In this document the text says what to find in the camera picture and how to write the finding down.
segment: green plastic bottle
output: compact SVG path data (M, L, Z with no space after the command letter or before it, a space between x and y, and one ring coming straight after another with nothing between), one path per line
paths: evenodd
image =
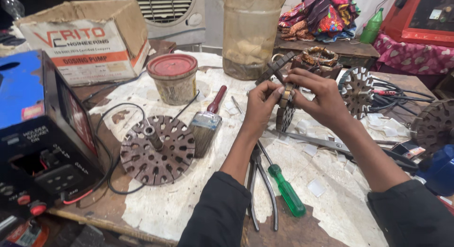
M367 22L366 27L361 34L360 41L364 44L371 44L375 41L383 22L383 7Z

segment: wall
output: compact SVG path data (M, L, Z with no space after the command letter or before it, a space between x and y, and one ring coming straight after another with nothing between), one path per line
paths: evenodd
M355 0L361 9L361 15L356 19L358 29L356 33L362 32L362 25L366 23L374 14L375 8L383 0ZM395 0L388 0L382 7L384 8L383 16L389 12ZM289 11L293 6L300 3L301 0L286 0L282 7L282 13ZM206 15L206 40L205 46L222 47L223 45L223 14L224 3L222 0L205 0Z

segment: paint can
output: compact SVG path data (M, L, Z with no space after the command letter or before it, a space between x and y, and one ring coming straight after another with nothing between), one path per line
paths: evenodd
M197 60L192 56L184 54L158 56L147 64L147 72L166 104L188 104L196 95Z

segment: verito engineering logo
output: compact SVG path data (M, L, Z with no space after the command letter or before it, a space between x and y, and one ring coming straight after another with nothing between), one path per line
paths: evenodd
M61 30L61 31L48 31L47 40L44 39L41 35L36 32L33 32L40 40L46 43L49 47L67 47L67 46L80 46L80 45L94 45L94 44L104 44L109 43L108 39L103 40L90 40L94 38L104 37L106 34L101 27L96 28L84 28L84 29L74 29L74 30ZM71 42L62 42L64 39L67 41L73 39L75 41ZM88 41L77 41L81 39L88 39Z

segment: plastic jar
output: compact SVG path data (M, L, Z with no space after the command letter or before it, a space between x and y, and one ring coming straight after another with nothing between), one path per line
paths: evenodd
M224 0L223 68L240 80L258 79L271 60L285 0Z
M192 56L158 56L147 64L147 72L164 103L184 105L196 96L197 59Z

